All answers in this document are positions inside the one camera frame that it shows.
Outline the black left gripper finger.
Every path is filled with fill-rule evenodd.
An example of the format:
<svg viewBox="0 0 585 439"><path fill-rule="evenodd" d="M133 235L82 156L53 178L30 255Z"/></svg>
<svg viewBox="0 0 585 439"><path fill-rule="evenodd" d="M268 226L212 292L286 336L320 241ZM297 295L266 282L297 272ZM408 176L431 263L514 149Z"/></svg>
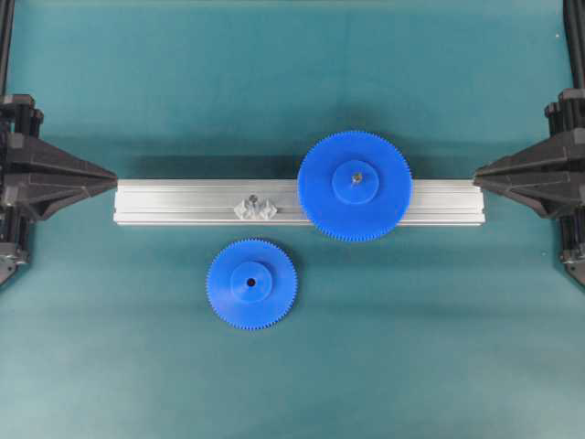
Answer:
<svg viewBox="0 0 585 439"><path fill-rule="evenodd" d="M7 206L33 221L117 187L117 178L79 176L8 176Z"/></svg>
<svg viewBox="0 0 585 439"><path fill-rule="evenodd" d="M11 173L39 173L67 177L116 180L117 176L34 136L7 135L7 166Z"/></svg>

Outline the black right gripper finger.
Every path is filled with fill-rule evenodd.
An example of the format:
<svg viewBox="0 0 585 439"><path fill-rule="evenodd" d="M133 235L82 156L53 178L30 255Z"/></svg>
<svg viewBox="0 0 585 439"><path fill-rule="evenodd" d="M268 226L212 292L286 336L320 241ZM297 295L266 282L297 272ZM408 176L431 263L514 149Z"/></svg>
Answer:
<svg viewBox="0 0 585 439"><path fill-rule="evenodd" d="M475 177L509 176L529 171L567 171L577 164L577 136L556 134L512 155L479 167Z"/></svg>
<svg viewBox="0 0 585 439"><path fill-rule="evenodd" d="M577 210L577 184L565 177L475 177L473 183L534 210L542 219L558 219Z"/></svg>

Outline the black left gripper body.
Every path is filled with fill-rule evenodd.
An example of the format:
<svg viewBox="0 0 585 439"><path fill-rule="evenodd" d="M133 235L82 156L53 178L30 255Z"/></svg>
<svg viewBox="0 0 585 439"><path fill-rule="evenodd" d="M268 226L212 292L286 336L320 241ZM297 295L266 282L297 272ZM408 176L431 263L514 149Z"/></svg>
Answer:
<svg viewBox="0 0 585 439"><path fill-rule="evenodd" d="M28 137L39 136L44 114L28 94L1 97L1 255L27 256L31 220L18 207L16 183L9 177L23 172L16 163Z"/></svg>

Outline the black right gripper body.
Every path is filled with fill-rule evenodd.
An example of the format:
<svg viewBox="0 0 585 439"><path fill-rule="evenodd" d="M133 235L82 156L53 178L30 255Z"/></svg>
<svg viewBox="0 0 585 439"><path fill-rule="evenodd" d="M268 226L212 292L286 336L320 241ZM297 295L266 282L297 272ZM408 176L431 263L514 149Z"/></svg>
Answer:
<svg viewBox="0 0 585 439"><path fill-rule="evenodd" d="M565 89L545 108L551 136L584 127L584 90ZM584 262L584 201L558 219L561 236L560 260L565 265Z"/></svg>

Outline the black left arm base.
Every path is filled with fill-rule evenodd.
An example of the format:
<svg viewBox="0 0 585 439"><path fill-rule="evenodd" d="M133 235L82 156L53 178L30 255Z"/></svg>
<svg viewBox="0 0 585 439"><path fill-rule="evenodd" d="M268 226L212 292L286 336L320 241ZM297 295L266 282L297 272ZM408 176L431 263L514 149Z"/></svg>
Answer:
<svg viewBox="0 0 585 439"><path fill-rule="evenodd" d="M13 242L2 242L0 251L0 283L4 285L17 271L18 248Z"/></svg>

